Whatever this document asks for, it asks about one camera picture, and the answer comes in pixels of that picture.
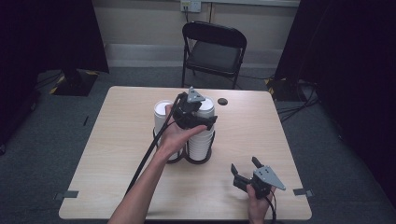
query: power cord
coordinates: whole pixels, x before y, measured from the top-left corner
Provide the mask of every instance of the power cord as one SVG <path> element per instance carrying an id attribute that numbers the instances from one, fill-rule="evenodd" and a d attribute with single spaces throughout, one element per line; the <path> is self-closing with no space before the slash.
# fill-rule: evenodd
<path id="1" fill-rule="evenodd" d="M 186 22 L 189 23 L 189 7 L 183 7 L 184 15 L 186 17 Z"/>
<path id="2" fill-rule="evenodd" d="M 212 8 L 213 8 L 213 3 L 210 3 L 209 22 L 212 22 Z"/>
<path id="3" fill-rule="evenodd" d="M 175 109 L 176 109 L 176 104 L 177 101 L 180 100 L 181 98 L 181 94 L 179 94 L 176 98 L 176 100 L 173 103 L 172 106 L 172 110 L 171 113 L 168 115 L 168 117 L 165 120 L 165 123 L 163 124 L 163 126 L 161 127 L 160 131 L 158 132 L 158 134 L 154 137 L 154 139 L 151 142 L 151 145 L 148 148 L 148 151 L 146 152 L 145 156 L 143 157 L 142 161 L 140 162 L 139 166 L 137 167 L 136 172 L 134 173 L 134 177 L 131 180 L 131 183 L 129 184 L 128 189 L 125 192 L 125 195 L 129 192 L 129 190 L 134 186 L 134 183 L 136 182 L 137 178 L 139 177 L 140 173 L 143 170 L 143 167 L 146 164 L 146 161 L 149 159 L 149 155 L 151 154 L 152 150 L 154 149 L 154 147 L 157 145 L 158 141 L 160 140 L 161 136 L 163 135 L 163 132 L 174 122 L 168 124 L 169 119 L 172 118 L 173 114 L 175 113 Z"/>
<path id="4" fill-rule="evenodd" d="M 275 197 L 275 194 L 273 191 L 271 191 L 271 193 L 274 196 L 274 204 L 272 204 L 271 201 L 267 197 L 264 197 L 264 199 L 265 199 L 265 201 L 268 202 L 268 204 L 270 205 L 271 210 L 273 212 L 273 218 L 271 220 L 271 224 L 276 224 L 276 197 Z"/>
<path id="5" fill-rule="evenodd" d="M 239 76 L 240 77 L 252 78 L 252 79 L 265 80 L 265 79 L 271 79 L 274 75 L 271 75 L 270 77 L 250 77 L 250 76 L 243 76 L 243 75 L 239 75 Z"/>
<path id="6" fill-rule="evenodd" d="M 49 85 L 50 83 L 56 81 L 56 79 L 58 79 L 59 76 L 60 76 L 62 73 L 63 73 L 63 71 L 61 70 L 59 73 L 57 73 L 57 74 L 55 74 L 55 75 L 52 75 L 52 76 L 50 76 L 50 77 L 44 78 L 43 80 L 40 80 L 39 82 L 37 82 L 37 83 L 35 84 L 35 85 L 36 85 L 35 90 L 37 91 L 38 89 L 41 89 L 41 88 L 43 88 L 43 87 Z M 47 81 L 47 80 L 49 80 L 49 79 L 51 79 L 51 78 L 52 78 L 51 81 L 49 81 L 49 82 L 47 82 L 47 83 L 44 83 L 44 84 L 40 85 L 41 83 L 43 83 L 43 82 L 45 82 L 45 81 Z"/>
<path id="7" fill-rule="evenodd" d="M 277 110 L 277 111 L 278 111 L 278 112 L 277 112 L 278 115 L 291 112 L 291 113 L 289 113 L 288 115 L 286 115 L 286 116 L 284 116 L 283 118 L 281 118 L 280 122 L 283 123 L 283 122 L 285 122 L 287 119 L 289 119 L 289 118 L 291 118 L 292 116 L 294 116 L 295 114 L 297 114 L 297 113 L 298 113 L 299 111 L 301 111 L 302 109 L 307 108 L 307 107 L 309 107 L 309 106 L 311 106 L 311 105 L 317 104 L 317 103 L 318 103 L 318 98 L 316 98 L 316 99 L 314 99 L 314 100 L 311 101 L 311 98 L 312 98 L 312 96 L 313 96 L 313 94 L 314 94 L 314 92 L 315 92 L 315 90 L 316 90 L 316 87 L 317 87 L 316 85 L 312 85 L 312 91 L 311 91 L 311 93 L 310 93 L 308 99 L 306 100 L 306 102 L 305 102 L 303 105 L 301 105 L 301 106 L 295 106 L 295 107 L 291 107 L 291 108 L 281 108 L 281 109 L 278 109 L 278 110 Z"/>

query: wooden tabletop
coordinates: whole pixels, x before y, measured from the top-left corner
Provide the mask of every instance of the wooden tabletop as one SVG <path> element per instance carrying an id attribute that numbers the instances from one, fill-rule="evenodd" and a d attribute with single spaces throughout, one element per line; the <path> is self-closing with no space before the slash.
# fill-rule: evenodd
<path id="1" fill-rule="evenodd" d="M 112 87 L 59 211 L 64 219 L 110 218 L 146 153 L 154 127 L 154 106 L 174 101 L 188 89 Z M 154 193 L 147 219 L 248 219 L 248 196 L 233 186 L 231 163 L 251 178 L 255 156 L 269 165 L 286 186 L 276 190 L 277 219 L 307 220 L 311 210 L 301 189 L 293 157 L 271 95 L 266 91 L 199 90 L 203 96 L 228 100 L 215 104 L 218 120 L 212 156 L 204 164 L 186 160 L 167 164 Z"/>

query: black tape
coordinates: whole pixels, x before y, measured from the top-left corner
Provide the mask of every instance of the black tape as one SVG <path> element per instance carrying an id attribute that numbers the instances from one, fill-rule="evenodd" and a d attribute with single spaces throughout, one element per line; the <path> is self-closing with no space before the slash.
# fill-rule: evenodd
<path id="1" fill-rule="evenodd" d="M 314 191 L 312 191 L 312 189 L 310 190 L 305 190 L 305 189 L 294 189 L 293 190 L 294 195 L 298 196 L 298 195 L 305 195 L 307 198 L 310 198 L 312 196 L 315 196 Z"/>
<path id="2" fill-rule="evenodd" d="M 57 193 L 53 200 L 61 201 L 64 198 L 77 198 L 78 196 L 78 191 L 76 190 L 68 190 L 65 191 L 64 193 Z"/>

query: black equipment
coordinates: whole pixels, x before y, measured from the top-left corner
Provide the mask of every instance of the black equipment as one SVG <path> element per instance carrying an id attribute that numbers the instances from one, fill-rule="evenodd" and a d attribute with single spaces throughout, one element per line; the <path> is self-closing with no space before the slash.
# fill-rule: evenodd
<path id="1" fill-rule="evenodd" d="M 247 192 L 247 185 L 251 184 L 256 191 L 257 199 L 266 197 L 271 192 L 272 186 L 277 187 L 278 189 L 286 189 L 270 166 L 262 165 L 256 157 L 253 157 L 251 161 L 257 167 L 257 170 L 253 171 L 253 177 L 250 179 L 239 175 L 235 166 L 231 164 L 234 186 L 244 192 Z"/>
<path id="2" fill-rule="evenodd" d="M 216 122 L 218 116 L 213 116 L 209 119 L 201 118 L 195 115 L 202 105 L 205 98 L 199 94 L 193 87 L 189 88 L 189 94 L 183 92 L 180 94 L 180 101 L 177 103 L 173 117 L 178 127 L 182 129 L 189 129 L 198 125 L 206 125 L 210 130 Z"/>

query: stacked cups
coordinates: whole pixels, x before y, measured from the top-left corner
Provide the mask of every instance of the stacked cups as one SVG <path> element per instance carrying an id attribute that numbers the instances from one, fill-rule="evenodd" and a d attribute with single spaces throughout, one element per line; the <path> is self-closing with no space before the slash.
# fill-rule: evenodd
<path id="1" fill-rule="evenodd" d="M 202 105 L 199 110 L 195 113 L 197 117 L 210 118 L 215 116 L 215 107 L 213 100 L 206 97 L 202 101 Z M 215 125 L 212 126 L 210 131 L 205 130 L 201 133 L 191 137 L 188 142 L 188 155 L 193 161 L 203 161 L 207 159 L 210 147 L 212 145 L 213 137 L 215 132 Z"/>
<path id="2" fill-rule="evenodd" d="M 173 102 L 169 101 L 169 100 L 162 100 L 160 102 L 158 102 L 155 106 L 154 106 L 154 121 L 155 121 L 155 127 L 154 127 L 154 136 L 157 135 L 157 133 L 160 131 L 160 129 L 163 127 L 163 124 L 166 121 L 166 114 L 165 114 L 165 106 L 166 105 L 172 105 Z M 174 161 L 175 159 L 177 159 L 181 153 L 183 152 L 183 148 L 173 154 L 170 158 L 169 161 Z"/>

